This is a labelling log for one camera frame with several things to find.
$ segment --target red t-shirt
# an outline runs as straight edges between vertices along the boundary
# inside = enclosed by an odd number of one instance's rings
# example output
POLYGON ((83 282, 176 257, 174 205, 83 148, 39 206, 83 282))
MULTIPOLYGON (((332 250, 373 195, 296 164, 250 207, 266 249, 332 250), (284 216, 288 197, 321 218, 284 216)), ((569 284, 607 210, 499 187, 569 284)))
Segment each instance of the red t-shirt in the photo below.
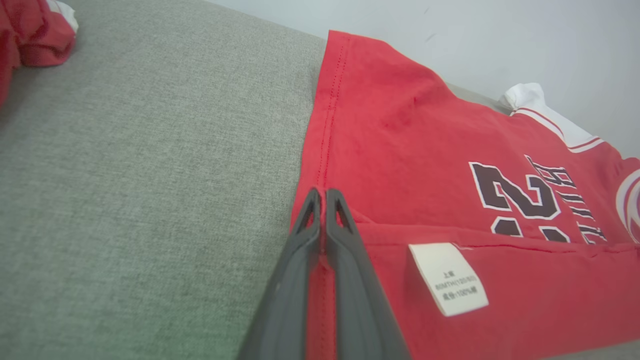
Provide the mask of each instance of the red t-shirt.
MULTIPOLYGON (((384 42, 331 32, 293 219, 340 190, 414 359, 536 359, 640 338, 640 160, 519 85, 511 116, 384 42), (488 306, 444 316, 409 244, 453 243, 488 306)), ((307 357, 335 357, 333 270, 310 278, 307 357)))

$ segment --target red jersey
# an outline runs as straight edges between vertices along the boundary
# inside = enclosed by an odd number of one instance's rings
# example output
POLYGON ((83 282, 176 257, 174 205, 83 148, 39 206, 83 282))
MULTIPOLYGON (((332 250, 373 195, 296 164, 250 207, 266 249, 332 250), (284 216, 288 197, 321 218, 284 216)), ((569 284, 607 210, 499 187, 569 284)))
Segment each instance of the red jersey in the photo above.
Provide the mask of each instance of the red jersey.
MULTIPOLYGON (((293 217, 312 187, 344 194, 414 359, 536 359, 640 338, 640 160, 549 109, 535 85, 505 101, 511 116, 457 98, 384 42, 329 35, 293 217), (427 243, 458 248, 488 305, 439 310, 409 248, 427 243)), ((309 292, 307 357, 334 358, 322 256, 309 292)))

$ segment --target jersey number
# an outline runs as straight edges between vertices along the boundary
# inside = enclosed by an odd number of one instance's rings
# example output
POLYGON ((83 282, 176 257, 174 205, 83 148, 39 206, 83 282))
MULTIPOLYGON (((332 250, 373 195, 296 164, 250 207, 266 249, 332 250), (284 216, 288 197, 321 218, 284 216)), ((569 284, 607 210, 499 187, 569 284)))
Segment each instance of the jersey number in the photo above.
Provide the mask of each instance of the jersey number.
MULTIPOLYGON (((504 177, 497 167, 475 162, 470 162, 469 165, 485 208, 512 212, 513 203, 523 217, 531 219, 552 220, 560 214, 553 189, 540 177, 526 175, 529 193, 535 193, 532 199, 518 185, 504 177)), ((555 226, 540 226, 539 229, 547 240, 570 242, 569 236, 555 226)), ((513 217, 497 217, 491 230, 495 234, 523 236, 518 220, 513 217)))

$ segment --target gray fabric surface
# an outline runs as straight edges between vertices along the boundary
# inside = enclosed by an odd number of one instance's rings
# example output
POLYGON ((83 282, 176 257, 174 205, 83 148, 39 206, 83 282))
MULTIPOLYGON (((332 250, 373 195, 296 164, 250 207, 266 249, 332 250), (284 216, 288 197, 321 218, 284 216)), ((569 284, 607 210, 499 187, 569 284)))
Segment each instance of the gray fabric surface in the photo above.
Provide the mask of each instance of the gray fabric surface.
POLYGON ((0 359, 231 359, 324 41, 201 0, 67 3, 73 55, 0 109, 0 359))

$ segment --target sleeve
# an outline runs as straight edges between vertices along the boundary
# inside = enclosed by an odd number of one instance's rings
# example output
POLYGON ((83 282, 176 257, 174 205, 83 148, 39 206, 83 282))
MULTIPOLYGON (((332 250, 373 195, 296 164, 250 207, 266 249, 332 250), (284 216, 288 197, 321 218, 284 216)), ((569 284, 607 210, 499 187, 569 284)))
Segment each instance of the sleeve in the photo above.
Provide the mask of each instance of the sleeve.
POLYGON ((74 11, 54 0, 0 0, 0 105, 12 71, 26 66, 59 65, 76 42, 74 11))

